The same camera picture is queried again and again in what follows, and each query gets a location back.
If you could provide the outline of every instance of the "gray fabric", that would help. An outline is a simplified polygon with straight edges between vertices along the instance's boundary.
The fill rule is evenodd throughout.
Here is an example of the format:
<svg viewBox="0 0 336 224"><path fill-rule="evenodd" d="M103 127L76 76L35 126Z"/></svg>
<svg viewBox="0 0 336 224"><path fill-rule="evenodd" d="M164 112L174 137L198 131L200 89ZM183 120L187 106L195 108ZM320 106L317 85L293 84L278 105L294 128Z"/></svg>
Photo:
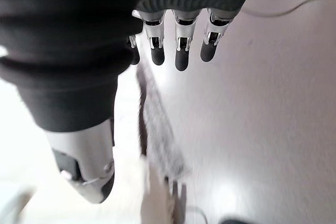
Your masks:
<svg viewBox="0 0 336 224"><path fill-rule="evenodd" d="M140 128L142 119L145 125L145 129L140 129L141 146L146 147L146 152L142 153L146 153L150 164L157 168L161 176L168 176L171 180L178 179L188 169L145 57L141 58L136 75L142 92L140 105L143 104L143 113L141 107L139 113Z"/></svg>

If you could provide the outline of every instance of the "robotic hand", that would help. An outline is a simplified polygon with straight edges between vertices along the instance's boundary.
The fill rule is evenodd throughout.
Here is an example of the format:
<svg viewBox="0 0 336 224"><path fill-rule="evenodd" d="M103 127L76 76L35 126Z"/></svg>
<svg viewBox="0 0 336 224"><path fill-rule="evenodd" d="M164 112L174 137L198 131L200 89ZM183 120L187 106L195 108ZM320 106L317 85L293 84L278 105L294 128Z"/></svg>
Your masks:
<svg viewBox="0 0 336 224"><path fill-rule="evenodd" d="M156 65L164 62L164 14L175 16L179 71L187 68L197 16L208 8L201 50L210 61L245 0L1 0L0 77L15 84L45 130L61 175L85 199L113 186L113 109L118 75L140 61L145 28ZM143 20L133 18L136 9Z"/></svg>

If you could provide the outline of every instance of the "cable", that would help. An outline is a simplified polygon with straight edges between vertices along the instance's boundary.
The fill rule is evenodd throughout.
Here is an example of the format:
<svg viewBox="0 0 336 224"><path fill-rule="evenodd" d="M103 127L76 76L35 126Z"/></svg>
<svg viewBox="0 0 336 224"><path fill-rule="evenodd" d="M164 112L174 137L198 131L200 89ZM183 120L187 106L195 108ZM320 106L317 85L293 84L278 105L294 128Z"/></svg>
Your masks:
<svg viewBox="0 0 336 224"><path fill-rule="evenodd" d="M254 17L260 17L260 18L275 18L275 17L281 17L281 16L285 16L287 14L290 14L292 12L294 12L296 9L298 9L299 7L301 7L302 5L305 5L309 2L313 2L313 1L317 1L317 0L305 0L303 2L301 2L300 4L294 6L291 9L285 10L283 12L277 12L277 13L262 13L262 12L258 12L249 8L241 8L241 12L250 15L250 16L254 16Z"/></svg>
<svg viewBox="0 0 336 224"><path fill-rule="evenodd" d="M206 218L206 215L205 215L204 211L201 208L195 207L195 206L187 206L186 207L186 211L192 211L192 212L199 213L202 216L202 218L204 219L204 221L205 221L204 224L208 224L209 223L208 219Z"/></svg>

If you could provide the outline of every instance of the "black fingertip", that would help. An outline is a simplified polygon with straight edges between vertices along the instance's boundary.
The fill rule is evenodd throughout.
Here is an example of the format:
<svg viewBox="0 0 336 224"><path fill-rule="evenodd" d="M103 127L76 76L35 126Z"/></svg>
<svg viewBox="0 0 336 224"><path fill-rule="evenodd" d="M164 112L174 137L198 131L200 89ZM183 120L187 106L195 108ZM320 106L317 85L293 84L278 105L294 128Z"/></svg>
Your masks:
<svg viewBox="0 0 336 224"><path fill-rule="evenodd" d="M164 62L164 50L163 47L162 48L154 48L151 49L151 53L152 53L152 60L156 65L162 65L162 63Z"/></svg>
<svg viewBox="0 0 336 224"><path fill-rule="evenodd" d="M185 51L184 48L181 48L180 51L176 50L175 55L175 66L178 71L184 71L188 67L189 62L189 51Z"/></svg>
<svg viewBox="0 0 336 224"><path fill-rule="evenodd" d="M112 177L109 179L109 181L106 182L105 185L103 185L103 187L101 188L101 193L103 194L103 199L100 201L100 203L104 202L107 197L110 195L111 191L112 191L112 187L114 184L114 173L112 175Z"/></svg>
<svg viewBox="0 0 336 224"><path fill-rule="evenodd" d="M139 54L138 48L137 47L132 48L132 52L133 52L133 60L131 64L136 65L140 61L140 54Z"/></svg>
<svg viewBox="0 0 336 224"><path fill-rule="evenodd" d="M203 45L201 48L201 59L204 62L211 61L215 56L216 47L217 46L215 46L213 42L209 42L208 45L203 42Z"/></svg>

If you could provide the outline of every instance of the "white floor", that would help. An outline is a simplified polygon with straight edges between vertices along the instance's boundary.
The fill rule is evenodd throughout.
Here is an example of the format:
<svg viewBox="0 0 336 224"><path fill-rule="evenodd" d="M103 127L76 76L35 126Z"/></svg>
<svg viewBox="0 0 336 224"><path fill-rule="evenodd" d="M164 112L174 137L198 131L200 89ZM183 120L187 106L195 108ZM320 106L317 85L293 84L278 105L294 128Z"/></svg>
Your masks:
<svg viewBox="0 0 336 224"><path fill-rule="evenodd" d="M300 1L247 0L245 6L277 12ZM196 25L189 67L178 72L169 12L166 62L152 65L191 168L182 179L187 205L202 209L208 223L227 216L256 224L336 223L336 0L279 18L240 13L209 63L199 57L205 17L202 12ZM148 56L144 35L139 42ZM42 131L14 87L0 82L0 178L37 188L25 223L140 223L148 165L139 158L134 72L120 77L116 181L98 206L58 176ZM194 218L187 212L187 224L203 223Z"/></svg>
<svg viewBox="0 0 336 224"><path fill-rule="evenodd" d="M301 1L245 6L271 13ZM189 67L178 72L168 15L167 61L153 66L192 168L187 205L200 207L209 223L227 216L336 223L336 0L279 18L240 13L210 63L199 57L205 17L196 25Z"/></svg>

